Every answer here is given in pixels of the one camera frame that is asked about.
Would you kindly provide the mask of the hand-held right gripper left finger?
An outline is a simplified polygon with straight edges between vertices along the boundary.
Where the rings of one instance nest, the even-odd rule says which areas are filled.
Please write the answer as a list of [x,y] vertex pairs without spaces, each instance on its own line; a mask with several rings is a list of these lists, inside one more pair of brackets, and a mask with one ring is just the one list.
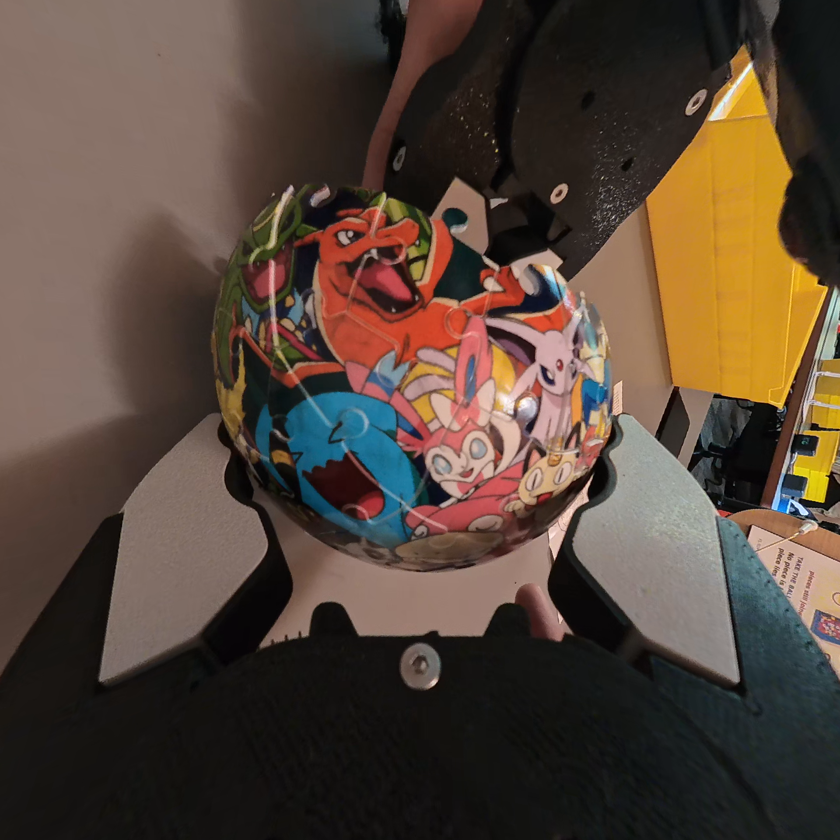
[[122,508],[99,681],[187,651],[227,665],[257,650],[291,594],[275,527],[221,416],[208,415]]

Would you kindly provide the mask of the person's right hand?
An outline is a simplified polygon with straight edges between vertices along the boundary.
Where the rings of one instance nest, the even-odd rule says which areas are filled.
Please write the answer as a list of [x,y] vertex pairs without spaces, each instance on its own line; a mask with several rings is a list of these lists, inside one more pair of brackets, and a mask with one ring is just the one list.
[[563,619],[542,587],[524,584],[519,587],[514,602],[527,614],[531,637],[552,642],[562,640],[565,635]]

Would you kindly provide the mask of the person's left forearm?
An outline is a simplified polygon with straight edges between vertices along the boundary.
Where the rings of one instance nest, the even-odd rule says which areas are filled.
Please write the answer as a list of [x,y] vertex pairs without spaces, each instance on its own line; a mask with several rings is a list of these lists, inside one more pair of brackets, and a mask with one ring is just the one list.
[[791,179],[779,230],[787,253],[839,286],[839,2],[757,1],[752,57]]

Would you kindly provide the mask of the small yellow storage bins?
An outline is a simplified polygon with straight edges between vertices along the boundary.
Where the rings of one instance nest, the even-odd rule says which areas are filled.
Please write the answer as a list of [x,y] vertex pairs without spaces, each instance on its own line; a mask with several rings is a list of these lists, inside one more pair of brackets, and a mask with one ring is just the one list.
[[805,479],[803,498],[822,505],[838,462],[839,359],[822,360],[808,382],[798,434],[816,439],[813,455],[791,455],[789,471]]

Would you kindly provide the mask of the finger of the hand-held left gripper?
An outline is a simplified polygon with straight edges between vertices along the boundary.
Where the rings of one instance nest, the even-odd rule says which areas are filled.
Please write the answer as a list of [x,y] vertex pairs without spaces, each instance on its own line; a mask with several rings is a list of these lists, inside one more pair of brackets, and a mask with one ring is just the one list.
[[525,256],[526,216],[508,197],[479,192],[453,179],[438,199],[431,219],[481,256]]
[[506,231],[506,263],[525,260],[560,268],[564,257],[559,248],[571,226],[536,196],[515,196],[511,205],[516,223]]

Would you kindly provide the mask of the yellow plastic bin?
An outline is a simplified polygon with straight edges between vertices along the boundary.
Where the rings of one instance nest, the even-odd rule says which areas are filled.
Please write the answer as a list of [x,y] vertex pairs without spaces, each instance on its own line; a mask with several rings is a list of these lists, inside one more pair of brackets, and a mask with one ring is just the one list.
[[827,289],[778,231],[791,169],[749,54],[646,201],[672,382],[782,407]]

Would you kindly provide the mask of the person's left hand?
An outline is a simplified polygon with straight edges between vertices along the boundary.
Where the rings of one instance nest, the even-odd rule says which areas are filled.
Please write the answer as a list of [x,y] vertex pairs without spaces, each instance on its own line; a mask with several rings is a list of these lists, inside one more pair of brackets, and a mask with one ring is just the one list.
[[383,187],[388,154],[404,108],[422,75],[453,54],[476,21],[481,1],[380,2],[380,30],[394,71],[367,149],[361,184]]

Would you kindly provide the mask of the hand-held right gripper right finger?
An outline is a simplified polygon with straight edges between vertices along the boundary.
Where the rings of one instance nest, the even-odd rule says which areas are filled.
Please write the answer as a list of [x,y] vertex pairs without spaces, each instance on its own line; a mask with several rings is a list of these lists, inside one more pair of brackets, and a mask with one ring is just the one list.
[[596,460],[549,593],[574,635],[630,665],[653,655],[722,687],[740,681],[718,515],[628,414]]

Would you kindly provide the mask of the colourful puzzle ball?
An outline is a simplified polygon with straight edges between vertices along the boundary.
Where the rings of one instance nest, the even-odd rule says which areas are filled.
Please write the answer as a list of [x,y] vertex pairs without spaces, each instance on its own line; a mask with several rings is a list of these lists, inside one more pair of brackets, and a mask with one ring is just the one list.
[[384,192],[289,185],[227,262],[220,413],[312,537],[407,571],[542,536],[613,425],[601,316],[551,266],[501,266]]

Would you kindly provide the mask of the wooden display board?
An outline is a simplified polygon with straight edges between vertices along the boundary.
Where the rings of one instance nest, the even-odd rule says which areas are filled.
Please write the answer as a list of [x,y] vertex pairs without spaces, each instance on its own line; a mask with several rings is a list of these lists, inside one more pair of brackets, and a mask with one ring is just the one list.
[[779,535],[782,540],[793,540],[839,562],[838,535],[821,528],[812,520],[763,508],[734,513],[730,519],[739,525],[747,539],[749,530],[754,525]]

